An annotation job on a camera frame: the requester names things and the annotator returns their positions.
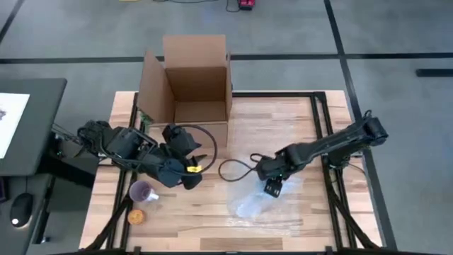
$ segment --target open cardboard box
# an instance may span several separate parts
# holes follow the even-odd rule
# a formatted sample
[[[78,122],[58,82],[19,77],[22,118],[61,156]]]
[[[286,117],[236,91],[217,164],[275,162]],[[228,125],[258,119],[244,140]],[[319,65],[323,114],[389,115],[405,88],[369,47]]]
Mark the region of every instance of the open cardboard box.
[[[154,126],[199,125],[226,147],[232,94],[225,35],[165,35],[164,57],[165,67],[150,51],[145,54],[138,108]],[[204,133],[188,132],[212,145]]]

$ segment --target purple cup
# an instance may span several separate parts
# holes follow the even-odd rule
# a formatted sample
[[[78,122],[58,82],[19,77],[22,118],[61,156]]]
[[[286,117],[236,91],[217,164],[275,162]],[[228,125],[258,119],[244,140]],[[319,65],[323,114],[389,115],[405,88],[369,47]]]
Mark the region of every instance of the purple cup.
[[[134,202],[150,202],[159,199],[159,196],[147,181],[134,182],[130,187],[129,196]]]

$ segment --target red object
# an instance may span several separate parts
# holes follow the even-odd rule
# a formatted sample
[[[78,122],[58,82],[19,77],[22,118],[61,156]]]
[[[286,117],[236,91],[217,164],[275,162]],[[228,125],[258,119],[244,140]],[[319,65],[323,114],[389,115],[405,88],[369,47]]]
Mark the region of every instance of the red object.
[[[238,0],[238,4],[241,10],[251,11],[255,6],[255,0]]]

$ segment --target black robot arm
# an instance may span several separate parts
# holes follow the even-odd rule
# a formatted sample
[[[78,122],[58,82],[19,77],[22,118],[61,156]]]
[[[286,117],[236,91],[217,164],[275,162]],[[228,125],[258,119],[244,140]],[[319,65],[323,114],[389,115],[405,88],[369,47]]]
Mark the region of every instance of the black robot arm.
[[[189,159],[187,155],[201,144],[174,124],[167,125],[162,135],[166,143],[159,144],[133,127],[112,129],[107,122],[92,120],[77,131],[88,152],[111,158],[112,163],[121,169],[147,174],[169,188],[178,184],[183,184],[186,189],[194,188],[201,182],[201,173],[207,168],[196,173],[188,169],[198,167],[205,155]]]
[[[381,145],[388,137],[378,118],[371,112],[333,135],[311,143],[290,144],[275,153],[275,158],[262,157],[256,165],[261,180],[267,180],[265,192],[278,197],[282,181],[301,171],[315,157],[327,154],[333,167],[345,166],[350,155],[368,146]]]

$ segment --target computer mouse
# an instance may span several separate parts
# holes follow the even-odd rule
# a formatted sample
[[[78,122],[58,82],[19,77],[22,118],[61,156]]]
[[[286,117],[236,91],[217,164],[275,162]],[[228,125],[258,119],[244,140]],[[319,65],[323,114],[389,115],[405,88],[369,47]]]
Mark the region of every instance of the computer mouse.
[[[22,193],[18,195],[11,206],[9,217],[14,227],[22,227],[28,223],[33,209],[33,195]]]

